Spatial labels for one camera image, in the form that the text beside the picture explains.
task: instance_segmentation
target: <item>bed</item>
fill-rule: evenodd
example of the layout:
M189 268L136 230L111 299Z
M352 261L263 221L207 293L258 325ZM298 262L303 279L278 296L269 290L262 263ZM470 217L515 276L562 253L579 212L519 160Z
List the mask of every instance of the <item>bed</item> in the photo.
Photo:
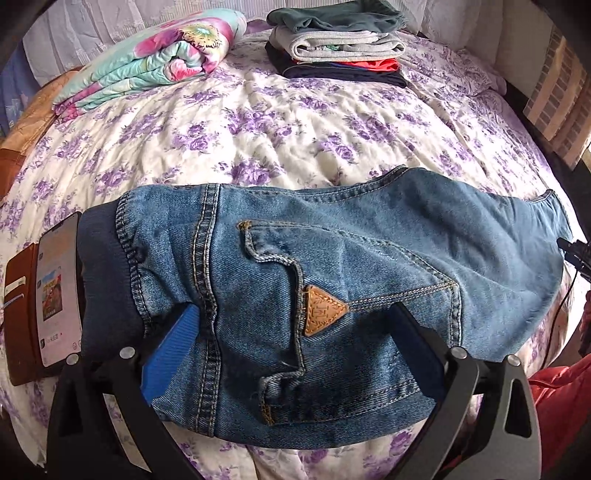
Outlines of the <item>bed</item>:
M575 238L584 239L558 181L508 104L505 81L469 54L401 33L409 87L293 79L275 74L264 45L247 35L204 80L107 102L53 125L27 157L0 210L0 270L29 242L75 210L114 200L139 185L225 182L288 189L366 181L405 164L465 181L486 192L532 198L554 189ZM528 375L555 357L574 332L585 285L565 266L545 320L521 348ZM22 387L8 379L0 336L0 403L21 446L43 462L56 379ZM111 419L134 463L145 466L112 398ZM383 478L423 423L357 445L276 450L236 445L168 424L206 478L316 479L346 469L351 479Z

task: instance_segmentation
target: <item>phone screen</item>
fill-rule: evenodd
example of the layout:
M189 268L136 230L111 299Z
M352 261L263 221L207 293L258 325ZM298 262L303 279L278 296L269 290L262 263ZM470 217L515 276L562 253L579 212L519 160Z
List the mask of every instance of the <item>phone screen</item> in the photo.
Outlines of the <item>phone screen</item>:
M76 212L39 240L35 309L41 360L49 367L80 351L82 323L76 284Z

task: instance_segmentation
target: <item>black folded clothing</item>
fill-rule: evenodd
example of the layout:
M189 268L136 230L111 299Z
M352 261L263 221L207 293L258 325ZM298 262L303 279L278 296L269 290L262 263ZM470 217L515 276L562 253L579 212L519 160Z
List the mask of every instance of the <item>black folded clothing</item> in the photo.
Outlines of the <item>black folded clothing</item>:
M265 50L277 72L288 79L326 78L351 82L381 82L400 88L407 86L407 81L400 73L400 69L395 72L375 72L362 67L328 61L302 63L293 60L287 52L277 50L269 42L265 45Z

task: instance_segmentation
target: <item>red jacket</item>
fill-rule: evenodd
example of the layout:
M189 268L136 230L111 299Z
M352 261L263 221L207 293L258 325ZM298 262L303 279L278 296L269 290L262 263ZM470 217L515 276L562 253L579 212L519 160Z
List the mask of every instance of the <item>red jacket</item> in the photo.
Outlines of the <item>red jacket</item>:
M545 368L530 378L542 440L542 472L559 460L591 410L591 354L572 367Z

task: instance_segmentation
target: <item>phone case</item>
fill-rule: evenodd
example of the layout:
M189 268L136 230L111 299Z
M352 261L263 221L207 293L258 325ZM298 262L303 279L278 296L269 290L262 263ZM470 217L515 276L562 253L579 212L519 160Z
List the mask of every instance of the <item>phone case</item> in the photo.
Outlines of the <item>phone case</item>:
M4 295L4 343L8 375L14 386L59 373L43 367L35 315L38 244L31 244L11 258L6 267Z

